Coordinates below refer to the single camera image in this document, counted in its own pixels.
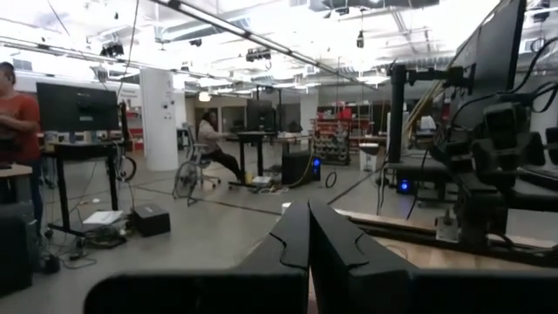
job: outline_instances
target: white paper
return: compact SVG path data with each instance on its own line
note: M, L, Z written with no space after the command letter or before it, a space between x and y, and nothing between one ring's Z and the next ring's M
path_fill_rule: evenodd
M122 216L122 214L123 212L120 210L98 211L95 212L93 215L90 215L89 218L85 219L84 224L100 224L107 226L116 222Z

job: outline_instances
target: orange shirt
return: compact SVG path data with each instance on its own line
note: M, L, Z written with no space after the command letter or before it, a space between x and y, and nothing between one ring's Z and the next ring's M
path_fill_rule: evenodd
M0 114L22 121L40 122L38 102L30 95L18 94L11 99L0 99ZM16 141L21 149L15 153L0 152L0 160L33 161L40 158L37 132L18 133Z

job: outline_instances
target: gray floor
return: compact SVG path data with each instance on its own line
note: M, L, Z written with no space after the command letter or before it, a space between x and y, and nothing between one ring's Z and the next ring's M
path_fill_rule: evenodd
M223 149L237 155L238 146L226 143ZM265 165L278 163L279 147L265 147ZM247 147L247 169L255 171L255 149ZM334 201L333 206L361 213L375 214L378 190L372 178L358 171L357 158L349 167L337 167L337 184L327 189L322 182L291 190L279 195L254 195L244 188L228 189L225 182L216 189L206 185L196 191L203 201L187 206L185 200L174 200L170 195L174 173L151 173L143 160L137 158L139 171L132 186L121 187L121 208L154 202L171 214L172 233L152 238L134 237L127 244L112 250L92 252L94 265L69 270L62 268L56 275L36 276L27 290L0 299L2 313L79 313L87 291L101 278L123 270L183 270L193 268L226 268L247 254L274 226L281 204L287 201L306 201L319 197ZM323 167L327 174L334 167ZM223 181L233 175L219 165L211 165L207 174L220 176ZM98 162L66 167L70 207L76 207L73 219L87 217L98 209L109 209L110 198L105 167ZM45 222L59 219L58 191L44 190ZM395 195L385 190L382 215L405 218L412 204L411 197ZM430 222L441 209L416 207L413 220ZM518 236L558 241L555 225L558 215L513 210L509 230ZM51 250L60 251L59 244L68 244L67 237L56 234Z

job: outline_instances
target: pants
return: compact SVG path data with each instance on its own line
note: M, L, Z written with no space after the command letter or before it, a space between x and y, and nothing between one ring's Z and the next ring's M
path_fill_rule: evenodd
M43 197L41 196L41 173L42 162L41 160L33 160L21 162L22 165L31 167L33 172L29 178L29 185L31 187L31 200L33 201L33 209L35 219L37 220L37 235L41 234L41 223L43 222Z
M241 173L238 161L236 161L234 156L225 154L222 150L217 149L209 154L204 154L203 158L208 158L211 161L222 164L226 169L235 174L237 180L241 181L243 179L244 174Z

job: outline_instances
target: hair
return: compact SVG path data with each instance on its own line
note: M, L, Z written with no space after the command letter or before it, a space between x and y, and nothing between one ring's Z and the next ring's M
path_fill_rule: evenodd
M211 124L211 113L210 111L208 112L204 112L203 115L201 116L202 120L205 120L207 122L209 122L209 124Z
M4 72L4 75L10 80L12 85L16 84L16 69L10 62L0 63L0 71Z

